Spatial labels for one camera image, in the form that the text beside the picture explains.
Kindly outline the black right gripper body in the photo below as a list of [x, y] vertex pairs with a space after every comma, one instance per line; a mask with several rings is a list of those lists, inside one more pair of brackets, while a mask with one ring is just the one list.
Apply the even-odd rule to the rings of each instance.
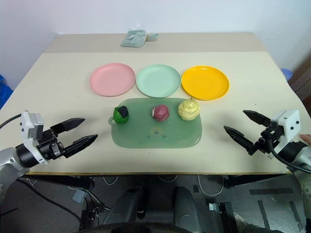
[[273, 148], [275, 148], [280, 143], [281, 136], [284, 135], [284, 129], [282, 126], [269, 126], [260, 135], [261, 137], [253, 145], [254, 151], [260, 150], [263, 153], [270, 153], [268, 141], [270, 140]]

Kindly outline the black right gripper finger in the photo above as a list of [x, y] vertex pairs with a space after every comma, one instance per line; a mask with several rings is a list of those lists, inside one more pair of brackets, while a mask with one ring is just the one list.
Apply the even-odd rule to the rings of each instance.
[[247, 115], [249, 119], [258, 125], [263, 125], [265, 127], [269, 127], [271, 124], [270, 118], [252, 110], [243, 110], [243, 113]]
[[250, 156], [254, 154], [254, 144], [250, 140], [245, 138], [241, 132], [228, 126], [224, 126], [224, 130], [236, 143], [245, 148]]

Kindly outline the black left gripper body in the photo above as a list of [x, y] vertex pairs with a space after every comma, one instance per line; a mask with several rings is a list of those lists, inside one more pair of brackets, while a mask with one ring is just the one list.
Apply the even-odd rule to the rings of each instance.
[[63, 144], [57, 139], [58, 135], [64, 131], [63, 125], [54, 125], [42, 133], [37, 148], [46, 160], [55, 160], [61, 156], [66, 156]]

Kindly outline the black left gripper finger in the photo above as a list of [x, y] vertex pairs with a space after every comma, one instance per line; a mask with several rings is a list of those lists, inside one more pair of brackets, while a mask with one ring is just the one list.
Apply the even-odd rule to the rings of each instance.
[[50, 129], [53, 131], [53, 133], [63, 133], [78, 127], [84, 121], [85, 119], [80, 117], [71, 118], [51, 126]]
[[66, 158], [69, 158], [79, 153], [80, 151], [90, 146], [97, 139], [97, 137], [98, 137], [97, 134], [93, 134], [93, 135], [84, 136], [74, 141], [71, 145], [64, 148], [64, 156]]

